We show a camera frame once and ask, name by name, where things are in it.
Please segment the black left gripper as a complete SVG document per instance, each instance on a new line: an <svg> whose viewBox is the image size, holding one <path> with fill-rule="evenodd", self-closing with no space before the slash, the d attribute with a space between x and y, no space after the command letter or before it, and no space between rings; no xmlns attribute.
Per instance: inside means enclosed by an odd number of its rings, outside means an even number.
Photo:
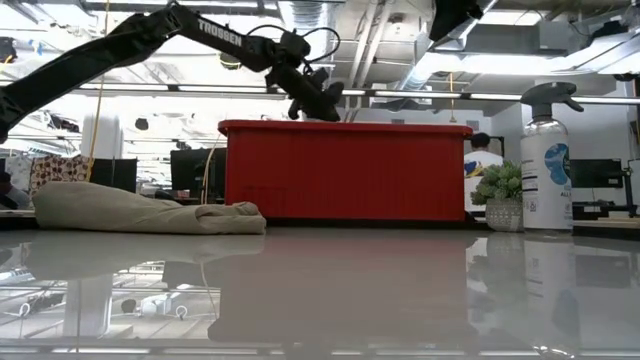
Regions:
<svg viewBox="0 0 640 360"><path fill-rule="evenodd" d="M305 114L313 119L325 122L341 120L336 110L344 90L342 82L335 82L324 89L324 82L329 78L324 68L301 73L289 64L274 65L267 74L267 86L277 85L292 100L288 110L291 120L299 118L300 106Z"/></svg>

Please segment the beige shorts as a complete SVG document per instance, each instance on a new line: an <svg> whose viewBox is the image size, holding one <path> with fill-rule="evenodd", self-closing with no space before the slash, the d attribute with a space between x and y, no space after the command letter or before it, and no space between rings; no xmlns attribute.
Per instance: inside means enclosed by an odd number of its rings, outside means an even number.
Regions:
<svg viewBox="0 0 640 360"><path fill-rule="evenodd" d="M190 235L266 231L266 219L250 202L181 205L88 182L49 182L32 201L43 229Z"/></svg>

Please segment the red plastic laundry bin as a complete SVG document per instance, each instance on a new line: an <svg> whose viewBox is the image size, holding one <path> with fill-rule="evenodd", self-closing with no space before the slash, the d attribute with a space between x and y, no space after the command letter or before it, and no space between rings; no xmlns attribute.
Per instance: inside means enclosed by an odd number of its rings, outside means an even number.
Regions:
<svg viewBox="0 0 640 360"><path fill-rule="evenodd" d="M270 219L461 222L461 125L225 120L225 200Z"/></svg>

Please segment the long ceiling light strip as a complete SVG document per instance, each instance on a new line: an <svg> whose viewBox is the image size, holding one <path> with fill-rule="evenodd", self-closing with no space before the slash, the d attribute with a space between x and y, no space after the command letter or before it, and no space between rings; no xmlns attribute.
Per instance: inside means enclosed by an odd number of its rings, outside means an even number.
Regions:
<svg viewBox="0 0 640 360"><path fill-rule="evenodd" d="M284 97L286 93L279 88L260 86L218 86L218 85L181 85L181 84L142 84L142 83L88 83L73 90L73 93L97 96L164 96L164 97L221 97L221 96L258 96ZM438 91L396 91L372 89L346 89L342 93L346 97L380 97L385 99L447 99L462 101L497 101L519 102L519 94L438 92ZM640 105L637 97L609 96L573 96L572 99L581 105Z"/></svg>

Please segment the person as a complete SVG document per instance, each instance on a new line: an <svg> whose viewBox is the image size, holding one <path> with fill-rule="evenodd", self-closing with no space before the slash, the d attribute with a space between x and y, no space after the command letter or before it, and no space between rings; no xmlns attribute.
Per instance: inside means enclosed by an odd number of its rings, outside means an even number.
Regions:
<svg viewBox="0 0 640 360"><path fill-rule="evenodd" d="M486 133L471 136L471 152L464 156L464 191L465 211L469 213L484 212L484 205L474 205L471 193L480 183L484 170L492 165L502 165L503 157L489 151L491 139Z"/></svg>

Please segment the small potted succulent plant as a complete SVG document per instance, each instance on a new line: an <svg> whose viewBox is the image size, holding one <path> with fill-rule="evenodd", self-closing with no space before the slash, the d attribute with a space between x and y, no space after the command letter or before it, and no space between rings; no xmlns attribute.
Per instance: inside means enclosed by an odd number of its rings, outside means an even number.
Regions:
<svg viewBox="0 0 640 360"><path fill-rule="evenodd" d="M471 192L471 203L483 206L485 220L495 231L523 232L521 167L505 161L483 170L483 176Z"/></svg>

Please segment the black partition panel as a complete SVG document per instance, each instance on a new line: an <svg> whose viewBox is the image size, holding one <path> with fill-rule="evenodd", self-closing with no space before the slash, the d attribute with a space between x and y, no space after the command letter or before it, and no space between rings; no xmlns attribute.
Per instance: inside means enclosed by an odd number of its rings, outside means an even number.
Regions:
<svg viewBox="0 0 640 360"><path fill-rule="evenodd" d="M90 182L136 192L137 159L95 159Z"/></svg>

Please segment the clear spray bottle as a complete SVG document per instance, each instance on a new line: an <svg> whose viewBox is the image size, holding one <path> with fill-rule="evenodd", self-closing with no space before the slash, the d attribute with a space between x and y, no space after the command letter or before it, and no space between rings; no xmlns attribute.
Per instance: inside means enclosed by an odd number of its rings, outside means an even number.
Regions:
<svg viewBox="0 0 640 360"><path fill-rule="evenodd" d="M577 86L550 82L527 90L521 103L531 107L531 120L521 137L523 224L527 231L573 230L572 182L568 130L553 118L553 105L574 111L583 107L572 99Z"/></svg>

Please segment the brown patterned cloth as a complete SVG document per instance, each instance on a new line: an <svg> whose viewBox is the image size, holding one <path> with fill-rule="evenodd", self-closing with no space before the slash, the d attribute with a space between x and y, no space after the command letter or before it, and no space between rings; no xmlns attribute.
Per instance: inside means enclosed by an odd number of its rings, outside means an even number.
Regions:
<svg viewBox="0 0 640 360"><path fill-rule="evenodd" d="M48 155L37 158L31 166L29 194L35 195L48 182L89 181L93 161L85 156L61 157Z"/></svg>

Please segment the black monitor stand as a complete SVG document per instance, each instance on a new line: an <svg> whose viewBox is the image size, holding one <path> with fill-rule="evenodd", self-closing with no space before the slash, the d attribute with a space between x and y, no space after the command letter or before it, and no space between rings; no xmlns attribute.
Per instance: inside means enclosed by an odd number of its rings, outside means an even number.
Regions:
<svg viewBox="0 0 640 360"><path fill-rule="evenodd" d="M581 220L596 220L598 218L608 217L611 212L626 213L629 218L640 217L638 206L634 204L633 188L631 183L632 170L623 168L618 172L614 172L613 176L619 178L623 183L625 193L625 204L616 205L614 202L606 200L596 200L595 193L592 193L593 199L587 202L574 202L573 210L578 211Z"/></svg>

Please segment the light wooden desk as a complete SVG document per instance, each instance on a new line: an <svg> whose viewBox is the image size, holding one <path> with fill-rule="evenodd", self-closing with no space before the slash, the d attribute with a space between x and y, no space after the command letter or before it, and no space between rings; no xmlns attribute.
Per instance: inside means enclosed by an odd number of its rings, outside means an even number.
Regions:
<svg viewBox="0 0 640 360"><path fill-rule="evenodd" d="M433 222L405 220L328 220L328 219L268 219L269 227L311 228L376 228L425 230L489 231L486 223L468 217L465 222ZM39 225L32 212L0 211L0 231L35 230Z"/></svg>

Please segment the silver ventilation duct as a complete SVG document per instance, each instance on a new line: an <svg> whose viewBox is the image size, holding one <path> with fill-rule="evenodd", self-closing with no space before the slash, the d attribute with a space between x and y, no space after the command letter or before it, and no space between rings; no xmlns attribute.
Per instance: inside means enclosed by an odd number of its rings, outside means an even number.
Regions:
<svg viewBox="0 0 640 360"><path fill-rule="evenodd" d="M483 10L483 16L491 10L499 0L477 0L478 5ZM397 85L397 90L419 90L427 80L436 72L438 66L446 63L445 55L458 53L465 49L467 37L478 25L481 19L468 19L463 24L456 27L448 35L434 42L429 39L422 42L417 41L414 49L417 51L416 60L412 68Z"/></svg>

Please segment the black wall monitor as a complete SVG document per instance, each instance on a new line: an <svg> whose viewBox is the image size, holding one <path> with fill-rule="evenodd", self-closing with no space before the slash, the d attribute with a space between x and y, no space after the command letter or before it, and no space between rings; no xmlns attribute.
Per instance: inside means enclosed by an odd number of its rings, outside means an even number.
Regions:
<svg viewBox="0 0 640 360"><path fill-rule="evenodd" d="M620 159L574 159L570 170L574 188L623 188Z"/></svg>

